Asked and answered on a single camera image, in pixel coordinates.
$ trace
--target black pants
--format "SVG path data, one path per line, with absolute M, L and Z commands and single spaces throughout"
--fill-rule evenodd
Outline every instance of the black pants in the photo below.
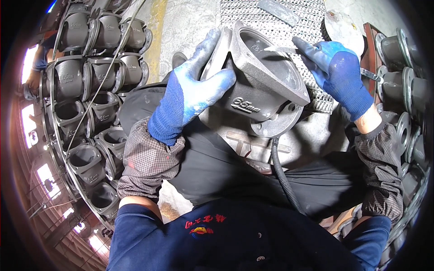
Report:
M 164 96 L 161 83 L 135 89 L 134 99 L 121 110 L 121 125 L 131 126 L 154 112 Z M 183 129 L 186 145 L 178 175 L 169 180 L 194 206 L 213 199 L 257 200 L 292 208 L 276 177 L 264 176 L 236 154 L 217 133 L 199 118 Z M 364 164 L 353 152 L 332 152 L 308 166 L 288 170 L 286 176 L 306 214 L 314 220 L 338 214 L 362 202 L 366 185 Z

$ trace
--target black hose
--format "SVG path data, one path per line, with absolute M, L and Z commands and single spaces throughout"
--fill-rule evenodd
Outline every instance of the black hose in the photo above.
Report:
M 282 165 L 279 161 L 279 155 L 277 154 L 277 145 L 279 145 L 279 138 L 275 137 L 273 138 L 273 143 L 271 144 L 271 159 L 273 160 L 274 170 L 276 171 L 279 183 L 282 186 L 282 189 L 285 192 L 285 195 L 288 198 L 289 202 L 292 204 L 292 206 L 299 213 L 306 215 L 304 210 L 301 208 L 296 195 L 294 194 L 293 188 L 291 187 L 288 178 L 285 175 L 285 172 L 282 169 Z

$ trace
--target wire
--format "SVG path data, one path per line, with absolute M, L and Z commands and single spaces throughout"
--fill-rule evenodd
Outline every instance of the wire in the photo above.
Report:
M 46 208 L 46 209 L 44 209 L 44 210 L 48 210 L 48 209 L 51 209 L 51 208 L 54 208 L 54 207 L 59 207 L 59 206 L 62 206 L 62 205 L 65 205 L 65 204 L 71 203 L 71 202 L 73 202 L 73 201 L 75 201 L 75 199 L 73 199 L 73 200 L 71 200 L 71 201 L 68 201 L 68 202 L 65 202 L 65 203 L 62 203 L 62 204 L 59 204 L 59 205 L 50 206 L 50 207 L 48 207 L 48 208 Z
M 280 185 L 291 205 L 295 208 L 299 213 L 306 215 L 303 208 L 300 206 L 299 201 L 291 187 L 291 184 L 288 181 L 288 178 L 285 175 L 285 172 L 282 169 L 282 165 L 280 164 L 279 154 L 277 150 L 277 146 L 279 145 L 279 138 L 273 138 L 273 142 L 271 145 L 271 157 L 273 159 L 274 170 L 277 174 L 277 179 L 279 180 Z
M 121 39 L 121 41 L 120 41 L 120 43 L 119 43 L 120 45 L 121 45 L 121 44 L 124 44 L 124 43 L 125 43 L 125 40 L 126 40 L 127 38 L 129 38 L 129 35 L 127 35 L 127 34 L 128 34 L 128 31 L 129 31 L 130 28 L 131 28 L 131 24 L 133 23 L 134 19 L 135 19 L 136 16 L 137 16 L 138 11 L 141 9 L 141 7 L 142 7 L 143 4 L 145 3 L 145 1 L 146 1 L 146 0 L 141 0 L 140 5 L 137 7 L 137 9 L 135 10 L 133 16 L 131 17 L 131 20 L 130 20 L 130 22 L 128 23 L 127 29 L 125 30 L 124 35 L 122 36 L 122 39 Z M 99 91 L 101 90 L 101 88 L 102 88 L 102 84 L 104 84 L 104 82 L 106 81 L 107 76 L 109 75 L 110 69 L 112 68 L 113 63 L 115 63 L 115 60 L 116 60 L 116 58 L 118 57 L 118 54 L 119 54 L 120 49 L 121 49 L 121 47 L 118 46 L 117 49 L 116 49 L 116 51 L 115 51 L 115 54 L 114 54 L 114 56 L 113 56 L 113 60 L 112 60 L 112 62 L 110 63 L 110 66 L 108 67 L 107 72 L 106 72 L 106 74 L 105 74 L 105 76 L 104 76 L 104 78 L 103 78 L 101 84 L 100 84 L 99 87 L 98 87 L 98 90 L 96 91 L 95 95 L 93 96 L 92 100 L 90 101 L 89 106 L 87 107 L 87 109 L 86 109 L 86 111 L 84 112 L 84 114 L 83 114 L 83 116 L 82 116 L 82 118 L 81 118 L 79 124 L 77 125 L 76 130 L 74 131 L 74 134 L 73 134 L 73 136 L 72 136 L 72 138 L 71 138 L 71 140 L 70 140 L 70 142 L 69 142 L 69 146 L 68 146 L 68 149 L 66 150 L 66 154 L 65 154 L 65 166 L 66 166 L 66 167 L 67 167 L 67 164 L 66 164 L 66 158 L 67 158 L 67 156 L 68 156 L 69 150 L 71 149 L 72 141 L 73 141 L 74 138 L 76 137 L 77 131 L 78 131 L 78 129 L 79 129 L 81 123 L 83 122 L 84 118 L 86 117 L 87 112 L 90 110 L 90 105 L 93 103 L 93 101 L 95 100 L 95 98 L 96 98 L 96 96 L 98 95 Z

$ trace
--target metal grating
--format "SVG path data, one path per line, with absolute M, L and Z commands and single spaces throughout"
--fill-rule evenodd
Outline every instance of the metal grating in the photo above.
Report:
M 232 27 L 236 21 L 257 29 L 278 46 L 295 48 L 293 36 L 314 44 L 323 41 L 321 24 L 326 7 L 323 0 L 277 0 L 292 9 L 301 20 L 295 27 L 290 27 L 273 15 L 256 7 L 259 0 L 220 0 L 220 23 Z M 318 113 L 331 114 L 333 98 L 322 91 L 299 55 L 290 54 L 308 89 L 311 102 L 305 108 Z

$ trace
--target blue work glove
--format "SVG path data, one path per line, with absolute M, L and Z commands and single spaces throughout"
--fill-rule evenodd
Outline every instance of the blue work glove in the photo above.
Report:
M 222 69 L 206 81 L 197 81 L 219 37 L 219 29 L 209 31 L 193 56 L 170 73 L 166 93 L 148 121 L 149 134 L 156 140 L 175 145 L 182 128 L 235 84 L 232 69 Z
M 330 94 L 351 115 L 360 118 L 374 102 L 362 83 L 357 55 L 339 42 L 318 42 L 313 46 L 299 37 L 294 45 L 303 53 L 301 58 L 318 86 Z

